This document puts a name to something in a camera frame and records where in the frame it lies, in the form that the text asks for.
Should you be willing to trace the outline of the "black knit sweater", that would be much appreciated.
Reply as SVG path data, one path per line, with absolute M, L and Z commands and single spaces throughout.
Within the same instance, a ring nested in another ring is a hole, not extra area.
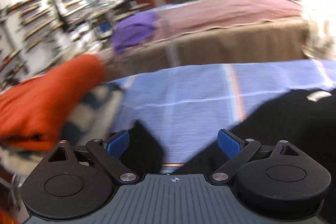
M 261 104 L 243 122 L 228 129 L 240 139 L 263 145 L 287 140 L 308 154 L 331 174 L 331 187 L 320 216 L 335 223 L 335 89 L 317 101 L 309 100 L 322 89 L 291 90 Z M 174 173 L 210 175 L 228 161 L 215 140 Z

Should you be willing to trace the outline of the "checkered folded garment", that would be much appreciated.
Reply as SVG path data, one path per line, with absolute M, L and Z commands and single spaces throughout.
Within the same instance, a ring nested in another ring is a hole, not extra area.
M 122 99 L 123 90 L 117 84 L 104 83 L 93 88 L 70 114 L 60 131 L 61 138 L 71 145 L 106 138 Z M 1 145 L 1 167 L 10 173 L 28 176 L 46 154 Z

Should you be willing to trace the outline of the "blue plaid cloth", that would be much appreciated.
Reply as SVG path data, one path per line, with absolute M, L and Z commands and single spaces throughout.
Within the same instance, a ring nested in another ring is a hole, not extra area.
M 112 131 L 140 121 L 161 143 L 164 164 L 183 164 L 263 102 L 291 89 L 335 87 L 335 62 L 189 65 L 118 79 L 124 97 Z

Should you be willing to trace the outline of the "orange folded sweater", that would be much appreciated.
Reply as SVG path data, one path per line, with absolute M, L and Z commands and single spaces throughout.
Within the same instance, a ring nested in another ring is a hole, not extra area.
M 104 77 L 105 66 L 96 55 L 81 55 L 2 92 L 1 144 L 50 150 L 71 111 Z

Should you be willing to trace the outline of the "purple cloth on bed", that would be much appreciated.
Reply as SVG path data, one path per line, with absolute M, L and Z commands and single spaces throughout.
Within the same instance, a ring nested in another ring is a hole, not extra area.
M 129 47 L 139 45 L 151 38 L 156 30 L 158 15 L 155 12 L 140 12 L 117 23 L 112 33 L 111 43 L 117 54 L 122 54 Z

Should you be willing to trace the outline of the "pink bedspread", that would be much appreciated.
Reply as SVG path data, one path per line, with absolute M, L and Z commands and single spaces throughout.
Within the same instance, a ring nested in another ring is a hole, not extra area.
M 213 28 L 300 17 L 302 7 L 290 0 L 203 0 L 155 13 L 151 42 L 177 38 Z

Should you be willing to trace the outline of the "beige floral pillow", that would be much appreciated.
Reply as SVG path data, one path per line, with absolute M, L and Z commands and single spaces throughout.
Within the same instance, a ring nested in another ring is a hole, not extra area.
M 302 17 L 308 22 L 303 53 L 311 59 L 335 60 L 335 1 L 292 1 L 302 6 Z

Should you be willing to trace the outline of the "wall shelving with goods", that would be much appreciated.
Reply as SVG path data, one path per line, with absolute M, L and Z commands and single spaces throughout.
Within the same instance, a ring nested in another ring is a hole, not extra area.
M 90 0 L 24 0 L 1 9 L 1 90 L 100 51 L 94 11 Z

